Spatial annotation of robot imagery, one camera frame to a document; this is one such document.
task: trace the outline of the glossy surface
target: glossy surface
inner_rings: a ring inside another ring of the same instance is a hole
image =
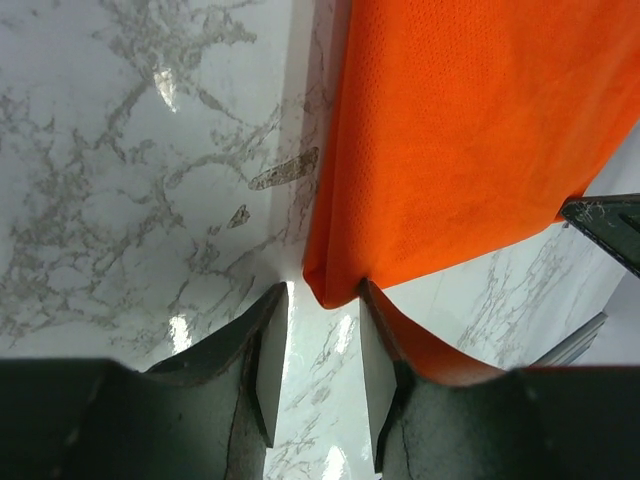
[[[375,478],[358,305],[324,311],[299,276],[347,9],[3,2],[0,355],[146,369],[285,280],[289,338],[265,478]],[[638,136],[596,193],[640,191],[628,170]],[[591,318],[621,275],[554,225],[389,294],[450,343],[509,366]]]

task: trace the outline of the marble surface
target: marble surface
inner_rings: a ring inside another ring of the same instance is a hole
[[[145,369],[286,280],[281,421],[265,478],[375,478],[358,306],[322,310],[299,275],[348,8],[4,1],[0,355]],[[640,172],[629,173],[639,138],[594,192],[640,191]],[[389,294],[450,343],[511,366],[602,309],[621,276],[554,225]]]

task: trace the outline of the white marble countertop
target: white marble countertop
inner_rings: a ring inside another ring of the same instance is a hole
[[[347,19],[338,0],[3,2],[0,355],[144,369],[286,280],[265,478],[375,478],[357,304],[322,310],[299,274]],[[640,191],[639,137],[594,193]],[[622,274],[554,225],[389,293],[508,367],[600,311]]]

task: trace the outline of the black plastic part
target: black plastic part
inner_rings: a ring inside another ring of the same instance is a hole
[[[141,374],[107,360],[0,362],[0,478],[262,479],[261,335],[286,285]]]
[[[640,194],[572,199],[560,213],[640,277]]]
[[[526,368],[443,384],[418,372],[391,328],[411,320],[372,282],[360,293],[371,441],[384,480],[637,478],[640,368]],[[433,338],[425,346],[421,361],[433,356],[438,375],[457,362],[450,351],[442,362]]]

